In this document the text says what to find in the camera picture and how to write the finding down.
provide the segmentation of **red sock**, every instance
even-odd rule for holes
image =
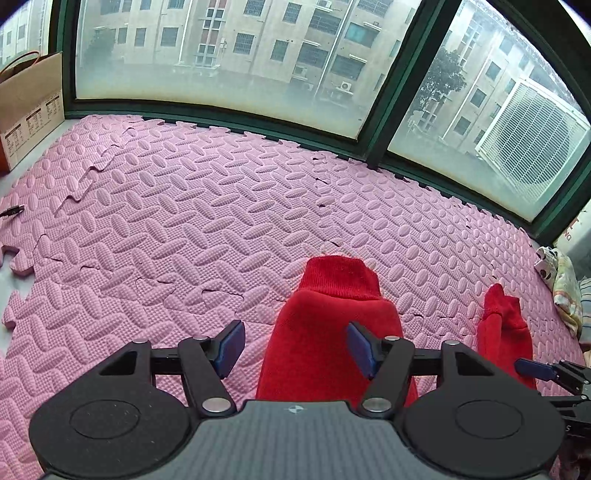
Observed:
[[[478,353],[501,370],[535,389],[535,379],[515,371],[519,358],[532,360],[530,331],[521,318],[519,299],[505,295],[501,284],[488,289],[484,298],[484,315],[477,328]]]
[[[377,275],[361,260],[308,260],[298,290],[277,318],[257,400],[348,400],[356,407],[369,381],[347,350],[346,327],[353,320],[377,337],[402,337],[396,308],[382,298]],[[407,404],[416,398],[413,380]]]

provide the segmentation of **interlocking foam tile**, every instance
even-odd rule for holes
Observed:
[[[14,334],[0,361],[1,478],[40,473],[27,440],[34,410],[133,338],[173,346],[244,320],[246,349],[225,384],[237,403],[252,398],[277,313],[316,255],[363,259],[417,347],[474,347],[484,292],[499,281],[520,299],[537,360],[583,361],[527,235],[488,212],[332,153],[220,127],[91,117],[74,130],[15,186],[53,196],[51,180],[38,179],[62,179],[68,163],[90,181],[35,216],[35,284],[4,312]],[[183,399],[178,379],[158,385]],[[418,382],[420,393],[433,385]]]

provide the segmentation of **screw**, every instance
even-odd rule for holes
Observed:
[[[222,397],[208,398],[202,404],[203,409],[211,413],[221,413],[228,410],[231,406],[230,401]]]
[[[373,413],[384,413],[392,408],[390,401],[382,397],[368,398],[363,401],[362,405],[367,411]]]

